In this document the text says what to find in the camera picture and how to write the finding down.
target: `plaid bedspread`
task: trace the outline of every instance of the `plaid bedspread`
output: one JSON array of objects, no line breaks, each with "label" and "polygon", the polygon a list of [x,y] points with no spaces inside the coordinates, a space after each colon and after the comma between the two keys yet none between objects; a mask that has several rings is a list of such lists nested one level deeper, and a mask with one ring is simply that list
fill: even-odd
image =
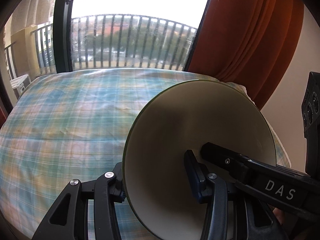
[{"label": "plaid bedspread", "polygon": [[[99,69],[46,75],[25,90],[0,130],[0,209],[32,237],[56,197],[73,178],[98,178],[122,160],[140,110],[179,82],[215,78],[160,69]],[[245,93],[245,88],[228,85]],[[277,163],[290,161],[274,134]],[[128,202],[116,205],[122,239],[155,239]],[[94,239],[89,206],[89,239]]]}]

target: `bed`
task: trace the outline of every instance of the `bed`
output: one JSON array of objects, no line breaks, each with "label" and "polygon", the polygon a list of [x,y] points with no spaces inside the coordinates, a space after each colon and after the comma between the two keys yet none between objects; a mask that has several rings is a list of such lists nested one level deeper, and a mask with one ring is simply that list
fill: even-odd
[{"label": "bed", "polygon": [[[118,68],[46,75],[23,92],[0,130],[0,210],[31,238],[73,178],[97,179],[122,160],[128,132],[154,96],[179,82],[215,78],[171,70]],[[245,88],[228,83],[246,94]],[[290,161],[273,132],[277,163]],[[156,239],[127,201],[116,205],[122,239]],[[94,239],[89,205],[89,239]]]}]

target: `metal screw head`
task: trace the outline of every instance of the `metal screw head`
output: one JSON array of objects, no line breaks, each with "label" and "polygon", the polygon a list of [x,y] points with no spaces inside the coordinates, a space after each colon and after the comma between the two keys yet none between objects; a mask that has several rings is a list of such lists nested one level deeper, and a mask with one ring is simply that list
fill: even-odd
[{"label": "metal screw head", "polygon": [[70,180],[70,185],[74,186],[74,185],[77,185],[79,183],[79,180],[78,179],[72,179]]},{"label": "metal screw head", "polygon": [[209,174],[208,174],[208,178],[209,178],[209,179],[216,179],[216,178],[217,178],[217,174],[215,174],[215,173],[209,173]]},{"label": "metal screw head", "polygon": [[104,174],[106,178],[112,178],[115,174],[112,171],[108,171]]}]

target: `cream wall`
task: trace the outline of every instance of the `cream wall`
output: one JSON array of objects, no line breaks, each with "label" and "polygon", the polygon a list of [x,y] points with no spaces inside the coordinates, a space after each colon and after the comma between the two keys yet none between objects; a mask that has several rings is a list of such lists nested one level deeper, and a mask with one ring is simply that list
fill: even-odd
[{"label": "cream wall", "polygon": [[307,141],[301,103],[310,71],[320,72],[320,28],[305,7],[301,35],[292,61],[262,113],[280,138],[292,168],[305,170]]}]

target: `balcony railing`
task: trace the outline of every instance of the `balcony railing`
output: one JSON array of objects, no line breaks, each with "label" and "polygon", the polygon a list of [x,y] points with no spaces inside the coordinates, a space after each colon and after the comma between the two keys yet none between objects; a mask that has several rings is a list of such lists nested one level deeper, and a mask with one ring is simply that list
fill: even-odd
[{"label": "balcony railing", "polygon": [[54,56],[52,46],[52,24],[45,25],[31,32],[34,34],[36,54],[40,74],[54,73]]},{"label": "balcony railing", "polygon": [[9,46],[4,48],[4,53],[7,60],[7,67],[9,69],[10,79],[17,78],[17,68],[16,68],[14,53],[12,49],[14,44],[15,42],[11,43]]},{"label": "balcony railing", "polygon": [[146,67],[183,70],[197,29],[142,15],[73,18],[73,69]]}]

